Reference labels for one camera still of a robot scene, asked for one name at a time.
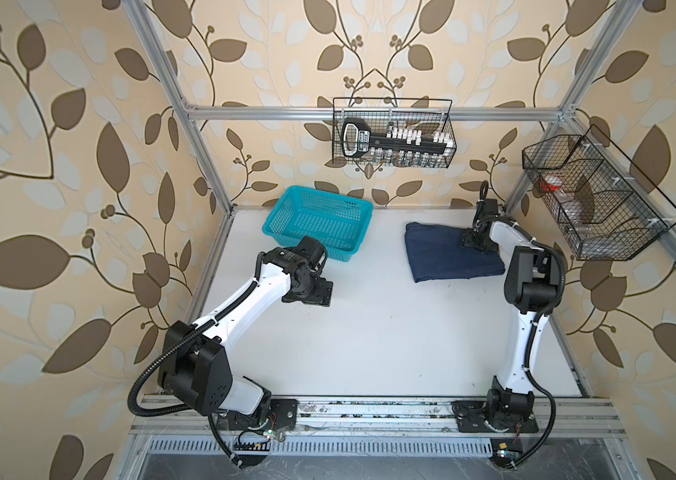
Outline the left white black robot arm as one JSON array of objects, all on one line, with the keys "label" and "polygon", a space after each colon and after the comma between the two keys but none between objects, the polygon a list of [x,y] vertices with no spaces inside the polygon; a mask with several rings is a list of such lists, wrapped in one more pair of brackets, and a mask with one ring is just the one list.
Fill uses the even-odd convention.
[{"label": "left white black robot arm", "polygon": [[327,307],[333,284],[322,275],[326,247],[305,236],[293,247],[257,255],[252,276],[228,299],[192,323],[169,327],[161,354],[134,381],[128,410],[151,418],[193,410],[208,421],[223,454],[237,468],[250,461],[223,439],[214,419],[218,412],[249,421],[247,431],[271,439],[278,427],[271,392],[233,373],[229,353],[253,323],[277,302]]}]

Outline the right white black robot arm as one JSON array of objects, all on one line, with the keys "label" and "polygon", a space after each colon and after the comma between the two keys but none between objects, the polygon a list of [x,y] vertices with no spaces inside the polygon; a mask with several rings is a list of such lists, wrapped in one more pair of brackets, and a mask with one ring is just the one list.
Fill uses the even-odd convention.
[{"label": "right white black robot arm", "polygon": [[536,395],[548,400],[549,419],[529,448],[521,452],[508,446],[493,448],[491,461],[497,468],[516,470],[544,445],[556,423],[556,400],[535,378],[534,365],[543,331],[562,300],[566,267],[559,251],[503,214],[498,201],[488,196],[489,189],[487,180],[479,186],[475,215],[472,226],[464,233],[463,245],[509,256],[504,298],[516,317],[510,322],[507,357],[493,377],[483,407],[469,414],[493,432],[519,435],[535,419]]}]

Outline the dark blue denim trousers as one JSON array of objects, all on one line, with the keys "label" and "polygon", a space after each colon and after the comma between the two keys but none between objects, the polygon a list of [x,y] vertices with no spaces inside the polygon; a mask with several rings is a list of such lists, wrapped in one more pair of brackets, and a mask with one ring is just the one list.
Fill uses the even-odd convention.
[{"label": "dark blue denim trousers", "polygon": [[464,229],[411,222],[404,242],[415,283],[501,276],[505,265],[500,255],[462,244]]}]

